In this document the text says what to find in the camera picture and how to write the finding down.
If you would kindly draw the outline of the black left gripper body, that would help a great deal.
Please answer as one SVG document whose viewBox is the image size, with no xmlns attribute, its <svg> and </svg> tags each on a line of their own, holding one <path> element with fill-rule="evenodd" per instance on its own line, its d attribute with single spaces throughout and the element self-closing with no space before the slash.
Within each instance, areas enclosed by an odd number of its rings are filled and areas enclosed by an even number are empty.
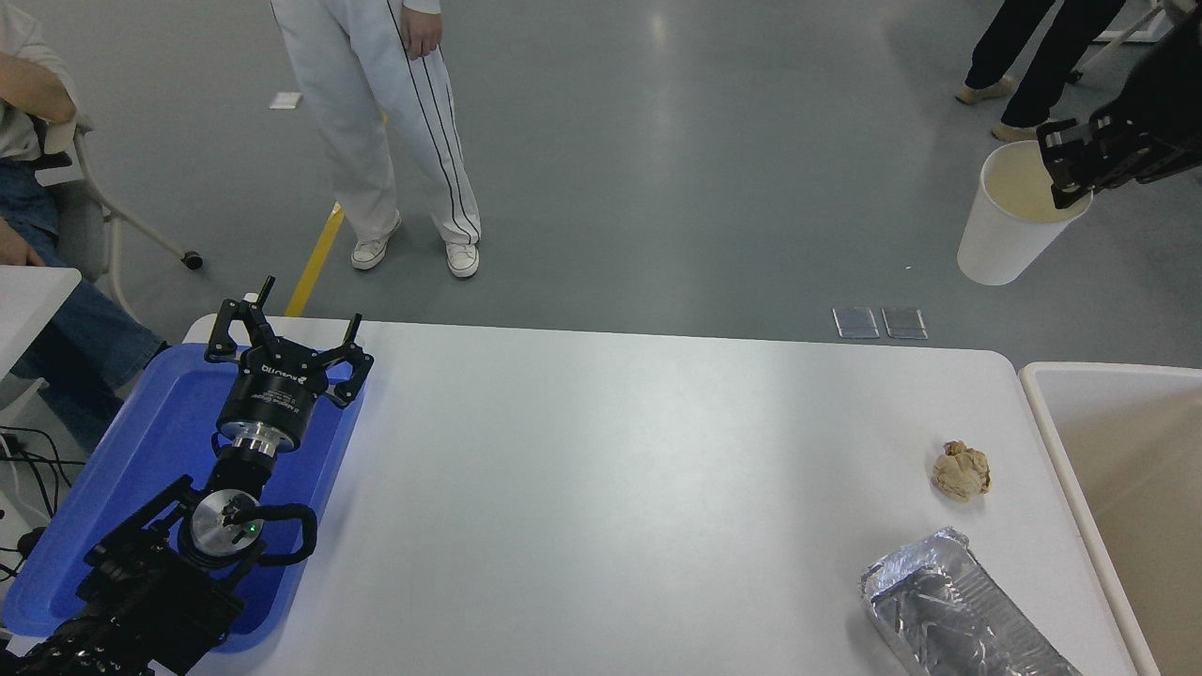
<svg viewBox="0 0 1202 676">
<path fill-rule="evenodd" d="M 218 431 L 236 439 L 245 429 L 266 426 L 282 435 L 285 446 L 298 446 L 327 385 L 310 346 L 249 346 L 238 355 L 236 385 L 218 416 Z"/>
</svg>

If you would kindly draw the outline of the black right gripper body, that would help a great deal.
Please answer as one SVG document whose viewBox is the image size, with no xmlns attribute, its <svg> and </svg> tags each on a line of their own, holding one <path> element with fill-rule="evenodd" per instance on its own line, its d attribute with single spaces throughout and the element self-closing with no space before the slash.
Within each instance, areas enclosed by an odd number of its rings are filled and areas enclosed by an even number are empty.
<svg viewBox="0 0 1202 676">
<path fill-rule="evenodd" d="M 1200 16 L 1190 14 L 1133 65 L 1123 88 L 1123 120 L 1159 146 L 1200 164 Z"/>
</svg>

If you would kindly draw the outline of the person's hand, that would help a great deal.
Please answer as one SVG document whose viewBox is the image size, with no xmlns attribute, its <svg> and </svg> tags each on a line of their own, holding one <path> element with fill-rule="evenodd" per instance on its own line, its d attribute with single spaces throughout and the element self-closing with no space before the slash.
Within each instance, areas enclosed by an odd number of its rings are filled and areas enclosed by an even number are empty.
<svg viewBox="0 0 1202 676">
<path fill-rule="evenodd" d="M 8 226 L 5 219 L 1 219 L 0 223 L 0 263 L 2 266 L 46 266 L 34 247 L 12 226 Z"/>
<path fill-rule="evenodd" d="M 442 42 L 441 1 L 401 2 L 401 38 L 409 60 L 429 57 Z"/>
</svg>

